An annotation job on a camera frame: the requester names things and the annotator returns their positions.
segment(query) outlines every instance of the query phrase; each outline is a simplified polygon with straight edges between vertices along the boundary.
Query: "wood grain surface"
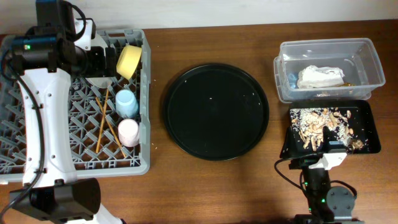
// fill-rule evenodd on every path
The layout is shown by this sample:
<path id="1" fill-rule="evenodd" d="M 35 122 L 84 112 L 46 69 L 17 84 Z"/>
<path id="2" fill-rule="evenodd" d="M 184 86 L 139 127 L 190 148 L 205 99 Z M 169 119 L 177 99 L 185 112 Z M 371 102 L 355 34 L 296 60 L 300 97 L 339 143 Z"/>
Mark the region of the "wood grain surface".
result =
<path id="1" fill-rule="evenodd" d="M 127 223 L 282 223 L 307 213 L 303 194 L 274 171 L 289 105 L 279 101 L 273 59 L 290 40 L 369 37 L 379 54 L 386 84 L 369 99 L 382 144 L 379 154 L 355 155 L 330 172 L 356 187 L 353 215 L 366 223 L 398 223 L 398 21 L 327 22 L 145 30 L 152 49 L 150 85 L 151 165 L 142 176 L 99 179 L 102 203 Z M 228 63 L 250 73 L 270 106 L 268 129 L 247 154 L 205 161 L 181 150 L 167 134 L 162 99 L 184 70 L 207 62 Z M 280 169 L 294 181 L 298 170 Z M 21 183 L 0 187 L 0 207 Z M 9 211 L 7 223 L 38 223 Z"/>

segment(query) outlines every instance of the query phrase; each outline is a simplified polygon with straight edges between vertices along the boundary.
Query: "white cup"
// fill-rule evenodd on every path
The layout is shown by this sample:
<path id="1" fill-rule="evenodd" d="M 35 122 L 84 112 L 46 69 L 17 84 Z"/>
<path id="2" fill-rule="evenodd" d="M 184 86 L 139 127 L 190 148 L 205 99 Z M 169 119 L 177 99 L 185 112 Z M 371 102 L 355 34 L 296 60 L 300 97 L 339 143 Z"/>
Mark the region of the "white cup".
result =
<path id="1" fill-rule="evenodd" d="M 133 118 L 138 112 L 138 102 L 130 90 L 120 90 L 116 94 L 116 112 L 122 118 Z"/>
<path id="2" fill-rule="evenodd" d="M 133 147 L 139 144 L 139 125 L 133 119 L 124 119 L 118 126 L 119 140 L 122 145 Z"/>

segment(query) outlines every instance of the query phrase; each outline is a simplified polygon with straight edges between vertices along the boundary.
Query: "dish rack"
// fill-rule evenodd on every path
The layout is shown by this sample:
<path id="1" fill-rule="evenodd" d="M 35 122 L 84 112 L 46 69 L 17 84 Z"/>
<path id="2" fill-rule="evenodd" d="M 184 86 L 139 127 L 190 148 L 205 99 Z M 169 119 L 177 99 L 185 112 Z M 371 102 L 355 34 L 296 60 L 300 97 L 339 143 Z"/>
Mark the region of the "dish rack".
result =
<path id="1" fill-rule="evenodd" d="M 79 179 L 89 177 L 116 177 L 142 175 L 150 167 L 150 122 L 149 84 L 150 47 L 143 30 L 100 30 L 97 32 L 108 46 L 115 48 L 119 56 L 127 45 L 142 48 L 141 62 L 130 80 L 113 77 L 108 87 L 108 108 L 106 118 L 117 127 L 123 119 L 116 113 L 115 96 L 119 90 L 131 90 L 139 103 L 139 114 L 134 118 L 139 123 L 139 145 L 118 148 L 116 141 L 105 124 L 101 149 L 95 153 L 102 113 L 95 97 L 104 100 L 105 89 L 88 86 L 79 78 L 72 80 L 69 95 L 69 137 L 72 161 Z M 8 49 L 14 36 L 4 38 L 1 53 Z M 0 86 L 0 183 L 20 182 L 26 161 L 26 135 L 24 107 L 21 90 L 17 83 L 1 79 Z"/>

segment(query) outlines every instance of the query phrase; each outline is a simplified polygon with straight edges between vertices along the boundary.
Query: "black tray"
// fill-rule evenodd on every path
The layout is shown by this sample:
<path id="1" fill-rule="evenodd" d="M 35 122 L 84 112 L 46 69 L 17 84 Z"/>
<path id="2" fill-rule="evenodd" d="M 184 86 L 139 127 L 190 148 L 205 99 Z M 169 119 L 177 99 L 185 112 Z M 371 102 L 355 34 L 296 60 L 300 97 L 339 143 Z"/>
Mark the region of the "black tray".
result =
<path id="1" fill-rule="evenodd" d="M 360 139 L 365 143 L 361 150 L 355 150 L 350 153 L 353 154 L 369 154 L 378 153 L 381 150 L 379 136 L 377 135 L 376 125 L 371 111 L 371 107 L 367 101 L 364 100 L 347 100 L 347 101 L 303 101 L 292 103 L 289 107 L 289 117 L 291 109 L 304 108 L 338 108 L 341 114 L 346 114 L 347 110 L 351 111 L 351 119 L 348 120 L 350 128 L 355 130 L 354 135 L 358 135 L 355 139 Z M 298 131 L 292 129 L 292 119 L 290 118 L 290 127 L 286 132 L 285 143 L 282 148 L 283 158 L 304 156 L 313 153 L 312 149 L 304 149 L 303 141 L 299 136 Z M 326 147 L 318 149 L 317 152 L 327 150 Z"/>
<path id="2" fill-rule="evenodd" d="M 167 131 L 184 151 L 202 159 L 227 160 L 260 141 L 269 106 L 252 76 L 213 63 L 195 67 L 173 82 L 163 116 Z"/>

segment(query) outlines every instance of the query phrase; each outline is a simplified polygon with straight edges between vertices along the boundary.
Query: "chopstick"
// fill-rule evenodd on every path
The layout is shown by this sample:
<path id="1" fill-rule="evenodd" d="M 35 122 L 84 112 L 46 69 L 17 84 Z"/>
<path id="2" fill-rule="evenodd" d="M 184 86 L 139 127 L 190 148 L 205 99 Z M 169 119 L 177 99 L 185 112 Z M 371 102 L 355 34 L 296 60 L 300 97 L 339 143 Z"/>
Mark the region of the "chopstick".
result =
<path id="1" fill-rule="evenodd" d="M 99 135 L 98 135 L 98 142 L 97 142 L 97 148 L 95 149 L 95 153 L 98 153 L 101 145 L 101 137 L 102 137 L 102 130 L 104 128 L 104 122 L 105 122 L 105 113 L 106 112 L 106 105 L 108 105 L 106 102 L 108 100 L 109 96 L 109 89 L 106 89 L 106 96 L 105 96 L 105 105 L 102 113 L 102 120 L 101 120 L 101 127 L 99 128 Z"/>
<path id="2" fill-rule="evenodd" d="M 100 99 L 98 99 L 98 97 L 96 97 L 95 100 L 97 101 L 97 104 L 98 104 L 99 108 L 101 108 L 102 113 L 104 113 L 104 111 L 102 110 L 103 107 L 102 107 L 102 104 L 101 104 L 101 102 L 100 102 Z M 108 124 L 108 126 L 109 126 L 109 128 L 110 128 L 110 130 L 111 130 L 111 132 L 112 132 L 112 134 L 113 134 L 113 137 L 114 137 L 115 140 L 116 140 L 116 144 L 118 144 L 118 146 L 119 146 L 119 148 L 120 148 L 120 151 L 122 152 L 124 158 L 126 158 L 126 155 L 125 155 L 125 153 L 124 153 L 123 150 L 122 150 L 122 144 L 120 144 L 119 138 L 118 138 L 118 136 L 116 135 L 116 133 L 114 132 L 111 123 L 110 123 L 110 122 L 108 121 L 108 119 L 106 119 L 106 118 L 105 118 L 105 121 L 106 121 L 106 123 Z"/>

